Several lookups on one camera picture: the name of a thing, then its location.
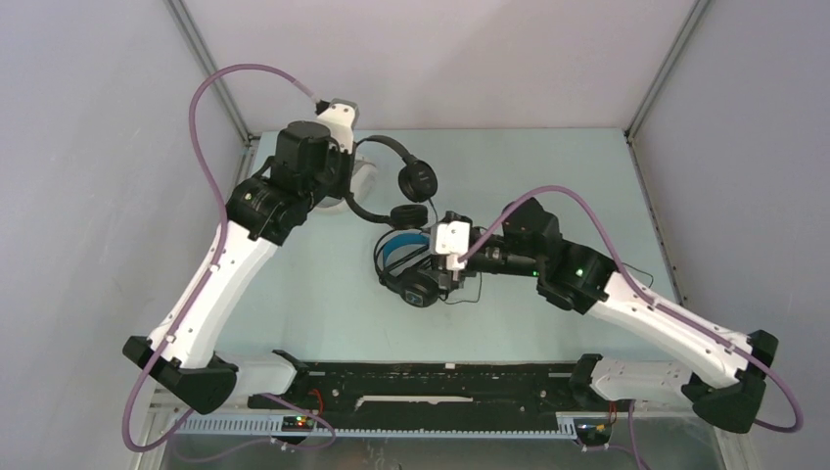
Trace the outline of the black headphones with blue cable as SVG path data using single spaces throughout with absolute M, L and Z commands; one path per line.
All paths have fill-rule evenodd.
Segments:
M 376 241 L 372 252 L 379 284 L 407 305 L 426 308 L 448 300 L 450 289 L 439 281 L 426 233 L 390 230 Z

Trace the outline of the black on-ear headphones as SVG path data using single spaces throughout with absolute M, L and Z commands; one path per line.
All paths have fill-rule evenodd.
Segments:
M 396 152 L 404 162 L 397 181 L 408 204 L 387 215 L 361 207 L 353 195 L 346 197 L 360 218 L 383 224 L 390 230 L 422 231 L 430 238 L 439 222 L 470 222 L 470 248 L 461 258 L 467 269 L 481 274 L 532 277 L 536 291 L 563 310 L 586 313 L 609 295 L 606 286 L 613 274 L 626 275 L 628 264 L 612 253 L 566 240 L 556 215 L 546 211 L 534 196 L 509 204 L 491 228 L 473 225 L 470 218 L 453 211 L 439 216 L 432 201 L 438 191 L 435 171 L 389 136 L 371 135 L 369 141 Z

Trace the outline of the white over-ear headphones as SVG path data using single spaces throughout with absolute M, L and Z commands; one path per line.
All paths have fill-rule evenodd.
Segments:
M 362 155 L 357 155 L 350 179 L 350 191 L 357 203 L 362 203 L 375 187 L 379 170 L 377 166 Z M 314 209 L 315 212 L 335 214 L 349 212 L 344 198 L 326 197 Z

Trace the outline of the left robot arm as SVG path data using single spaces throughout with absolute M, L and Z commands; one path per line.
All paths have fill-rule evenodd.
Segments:
M 146 336 L 129 337 L 123 355 L 202 415 L 229 399 L 271 393 L 286 407 L 309 395 L 287 359 L 225 359 L 216 350 L 236 304 L 265 263 L 327 197 L 345 196 L 355 157 L 353 126 L 318 117 L 277 135 L 263 165 L 223 205 L 208 252 L 178 303 Z

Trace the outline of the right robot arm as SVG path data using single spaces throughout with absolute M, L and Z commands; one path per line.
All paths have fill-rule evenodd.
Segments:
M 566 240 L 556 215 L 531 198 L 487 234 L 447 212 L 431 230 L 438 268 L 460 277 L 472 272 L 529 276 L 553 306 L 606 321 L 671 357 L 627 362 L 586 353 L 569 380 L 575 405 L 593 409 L 612 401 L 688 406 L 718 429 L 746 434 L 757 422 L 766 370 L 778 340 L 763 330 L 729 331 L 656 294 L 610 257 Z

